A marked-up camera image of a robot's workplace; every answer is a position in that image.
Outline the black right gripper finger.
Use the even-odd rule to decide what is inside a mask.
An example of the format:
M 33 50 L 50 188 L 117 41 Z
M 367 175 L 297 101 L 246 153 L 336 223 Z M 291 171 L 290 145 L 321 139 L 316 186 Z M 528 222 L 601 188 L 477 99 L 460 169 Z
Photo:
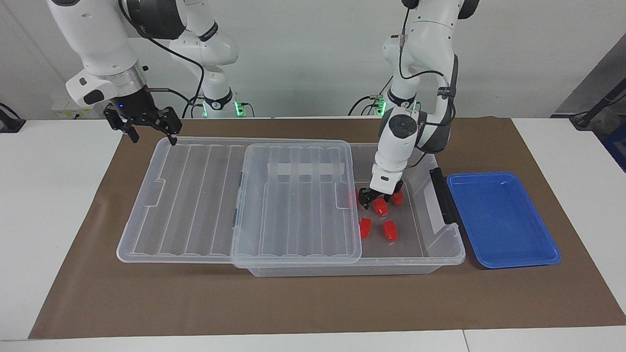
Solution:
M 165 107 L 151 113 L 151 127 L 165 134 L 170 145 L 175 146 L 178 142 L 177 135 L 182 129 L 182 122 L 173 107 Z
M 133 143 L 138 143 L 139 134 L 135 130 L 132 121 L 123 120 L 114 107 L 105 107 L 104 116 L 113 130 L 123 132 Z

